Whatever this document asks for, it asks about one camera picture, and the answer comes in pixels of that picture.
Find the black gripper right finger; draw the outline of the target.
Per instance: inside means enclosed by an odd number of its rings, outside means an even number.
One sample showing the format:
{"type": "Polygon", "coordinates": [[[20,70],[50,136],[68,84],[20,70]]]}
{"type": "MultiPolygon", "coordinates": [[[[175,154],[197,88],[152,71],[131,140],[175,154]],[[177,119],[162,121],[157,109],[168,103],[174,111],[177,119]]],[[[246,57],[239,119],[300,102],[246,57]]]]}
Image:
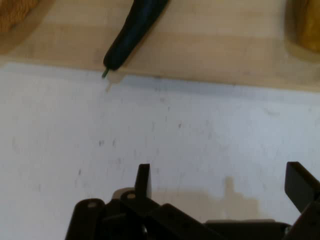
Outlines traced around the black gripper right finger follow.
{"type": "Polygon", "coordinates": [[[320,182],[299,162],[286,164],[284,190],[300,216],[285,234],[286,240],[320,238],[320,182]]]}

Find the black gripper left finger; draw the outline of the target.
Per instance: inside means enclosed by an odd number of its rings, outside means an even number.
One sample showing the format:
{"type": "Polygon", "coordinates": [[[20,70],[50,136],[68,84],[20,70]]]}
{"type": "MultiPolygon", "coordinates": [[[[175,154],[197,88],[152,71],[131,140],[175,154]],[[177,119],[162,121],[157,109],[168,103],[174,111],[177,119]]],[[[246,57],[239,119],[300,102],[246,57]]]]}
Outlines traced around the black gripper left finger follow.
{"type": "Polygon", "coordinates": [[[134,188],[104,203],[98,198],[78,202],[67,240],[216,240],[218,234],[166,203],[151,199],[149,164],[138,167],[134,188]]]}

